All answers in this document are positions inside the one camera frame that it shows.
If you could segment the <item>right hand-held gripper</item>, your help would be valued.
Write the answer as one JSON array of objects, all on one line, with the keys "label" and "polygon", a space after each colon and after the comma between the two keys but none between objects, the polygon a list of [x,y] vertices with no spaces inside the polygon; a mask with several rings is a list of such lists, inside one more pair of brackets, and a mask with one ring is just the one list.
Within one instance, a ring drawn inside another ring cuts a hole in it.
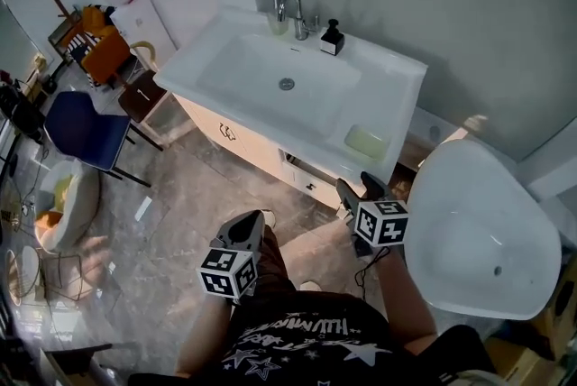
[{"label": "right hand-held gripper", "polygon": [[404,201],[384,200],[389,196],[386,183],[367,171],[361,173],[361,181],[366,200],[361,201],[344,179],[336,181],[335,189],[343,208],[352,216],[348,226],[355,254],[364,258],[372,255],[373,249],[403,244],[409,214]]}]

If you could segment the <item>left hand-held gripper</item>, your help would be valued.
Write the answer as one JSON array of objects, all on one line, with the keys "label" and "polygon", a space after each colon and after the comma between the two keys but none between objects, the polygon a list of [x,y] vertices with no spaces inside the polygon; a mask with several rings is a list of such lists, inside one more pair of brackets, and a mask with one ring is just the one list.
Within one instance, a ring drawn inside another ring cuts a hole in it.
[{"label": "left hand-held gripper", "polygon": [[238,301],[254,286],[265,225],[265,215],[252,210],[220,227],[197,267],[205,294]]}]

